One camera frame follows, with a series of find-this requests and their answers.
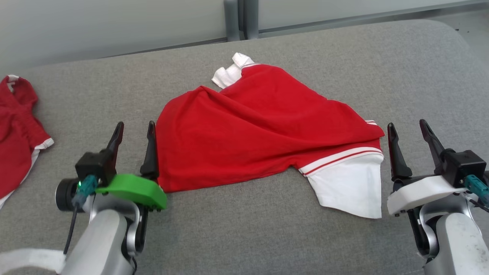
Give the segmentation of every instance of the red fabric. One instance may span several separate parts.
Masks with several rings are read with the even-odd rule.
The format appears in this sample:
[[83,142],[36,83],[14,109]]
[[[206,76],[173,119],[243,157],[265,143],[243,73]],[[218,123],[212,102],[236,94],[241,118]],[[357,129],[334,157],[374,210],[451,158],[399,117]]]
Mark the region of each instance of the red fabric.
[[27,80],[7,76],[0,82],[0,198],[21,184],[31,167],[34,147],[50,138],[32,115],[36,102]]
[[235,84],[171,100],[157,124],[165,192],[212,187],[299,169],[384,133],[348,105],[327,100],[281,68],[245,67]]

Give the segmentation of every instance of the green plastic part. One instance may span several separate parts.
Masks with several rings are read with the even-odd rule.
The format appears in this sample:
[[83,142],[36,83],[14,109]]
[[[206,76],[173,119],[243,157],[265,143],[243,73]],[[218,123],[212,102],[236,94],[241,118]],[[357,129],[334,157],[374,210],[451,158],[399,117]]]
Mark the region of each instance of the green plastic part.
[[95,193],[110,193],[151,209],[166,208],[166,194],[163,189],[157,183],[133,174],[116,174],[109,186],[97,188]]

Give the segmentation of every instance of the white panel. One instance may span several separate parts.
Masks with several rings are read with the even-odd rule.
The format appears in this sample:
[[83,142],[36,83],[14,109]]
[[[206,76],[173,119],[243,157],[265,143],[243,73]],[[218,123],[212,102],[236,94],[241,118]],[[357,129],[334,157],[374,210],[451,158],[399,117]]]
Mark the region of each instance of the white panel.
[[259,29],[391,12],[461,0],[260,0]]
[[221,37],[222,0],[3,0],[0,67],[5,71]]

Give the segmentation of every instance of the red stripe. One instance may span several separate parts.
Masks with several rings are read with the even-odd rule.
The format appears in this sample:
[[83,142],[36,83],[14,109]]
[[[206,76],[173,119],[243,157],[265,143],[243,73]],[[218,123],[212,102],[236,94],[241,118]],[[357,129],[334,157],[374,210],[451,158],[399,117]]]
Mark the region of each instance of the red stripe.
[[337,160],[333,160],[333,161],[330,161],[330,162],[328,162],[328,163],[325,163],[325,164],[323,164],[323,165],[321,165],[321,166],[318,166],[318,167],[314,168],[313,170],[311,170],[311,171],[309,171],[309,172],[307,172],[307,173],[304,173],[303,175],[310,174],[310,173],[312,173],[312,172],[316,171],[317,169],[319,169],[319,168],[321,168],[321,167],[324,167],[324,166],[326,166],[326,165],[328,165],[328,164],[331,164],[331,163],[333,163],[333,162],[336,162],[336,161],[338,161],[338,160],[342,160],[342,159],[345,159],[345,158],[348,158],[348,157],[351,157],[351,156],[354,156],[354,155],[358,155],[358,154],[362,154],[362,153],[367,153],[367,152],[376,152],[376,153],[380,153],[379,151],[375,151],[375,150],[366,150],[366,151],[361,151],[361,152],[358,152],[358,153],[353,153],[353,154],[351,154],[351,155],[347,155],[347,156],[344,156],[344,157],[339,158],[339,159],[337,159]]

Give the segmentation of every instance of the gray fabric surface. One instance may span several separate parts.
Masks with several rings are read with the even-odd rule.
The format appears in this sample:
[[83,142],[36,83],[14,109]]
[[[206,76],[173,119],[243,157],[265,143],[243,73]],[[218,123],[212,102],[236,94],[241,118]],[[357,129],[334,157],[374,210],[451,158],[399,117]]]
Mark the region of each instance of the gray fabric surface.
[[[417,174],[433,163],[418,120],[441,142],[489,160],[489,74],[450,27],[433,21],[379,23],[253,41],[197,46],[51,65],[18,72],[36,89],[35,114],[55,145],[0,210],[0,251],[62,249],[71,214],[57,210],[54,190],[75,175],[86,151],[103,148],[125,122],[119,172],[137,172],[145,131],[172,98],[231,64],[236,52],[280,66],[327,98],[349,104],[384,129],[395,123],[407,163]],[[321,207],[307,180],[289,169],[246,183],[170,194],[152,213],[139,274],[418,275],[406,216],[387,214],[392,190],[386,138],[383,218],[368,220]],[[475,210],[486,239],[487,216]],[[79,215],[74,243],[87,224]],[[49,274],[24,269],[12,274]]]

